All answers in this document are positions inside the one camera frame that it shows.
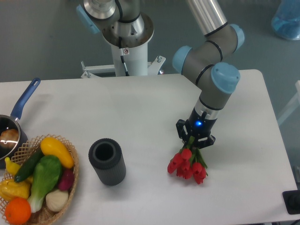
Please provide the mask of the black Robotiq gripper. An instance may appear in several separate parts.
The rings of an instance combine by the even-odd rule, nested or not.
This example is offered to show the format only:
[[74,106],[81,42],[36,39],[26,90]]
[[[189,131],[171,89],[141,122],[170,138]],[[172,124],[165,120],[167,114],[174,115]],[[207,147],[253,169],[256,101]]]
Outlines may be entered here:
[[209,106],[198,98],[188,120],[179,119],[176,122],[179,138],[187,143],[191,136],[194,137],[194,147],[198,149],[212,146],[216,138],[211,135],[211,129],[221,110],[222,108]]

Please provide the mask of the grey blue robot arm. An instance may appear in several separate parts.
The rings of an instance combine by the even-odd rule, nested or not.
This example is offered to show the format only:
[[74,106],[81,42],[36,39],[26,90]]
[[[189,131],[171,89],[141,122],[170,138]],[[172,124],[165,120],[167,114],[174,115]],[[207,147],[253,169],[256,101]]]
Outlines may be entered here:
[[[206,40],[197,49],[181,47],[172,60],[175,70],[201,90],[187,120],[176,123],[184,146],[202,149],[211,146],[211,129],[240,80],[240,73],[223,59],[244,43],[243,30],[229,24],[215,0],[189,0],[191,10]],[[147,47],[153,36],[151,19],[140,10],[137,0],[84,0],[76,12],[92,32],[103,34],[111,46],[117,76],[148,75]]]

